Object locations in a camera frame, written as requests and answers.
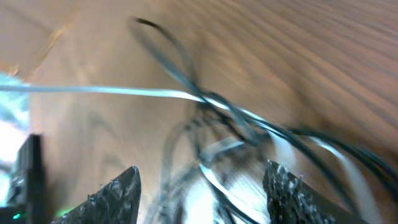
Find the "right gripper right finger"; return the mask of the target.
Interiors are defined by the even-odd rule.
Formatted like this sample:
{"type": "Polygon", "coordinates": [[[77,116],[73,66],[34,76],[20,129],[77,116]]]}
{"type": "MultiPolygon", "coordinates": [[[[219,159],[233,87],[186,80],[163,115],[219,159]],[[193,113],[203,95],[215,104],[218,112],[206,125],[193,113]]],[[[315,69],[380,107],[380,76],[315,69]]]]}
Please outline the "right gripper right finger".
{"type": "Polygon", "coordinates": [[[321,196],[274,161],[267,161],[262,184],[271,224],[366,223],[321,196]]]}

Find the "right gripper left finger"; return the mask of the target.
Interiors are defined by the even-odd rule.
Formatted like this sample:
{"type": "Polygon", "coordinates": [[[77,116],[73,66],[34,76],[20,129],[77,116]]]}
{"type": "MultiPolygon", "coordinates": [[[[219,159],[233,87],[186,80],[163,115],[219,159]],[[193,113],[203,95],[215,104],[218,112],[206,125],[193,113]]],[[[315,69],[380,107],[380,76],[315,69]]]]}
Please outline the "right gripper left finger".
{"type": "Polygon", "coordinates": [[[139,169],[131,166],[56,224],[136,224],[141,200],[139,169]]]}

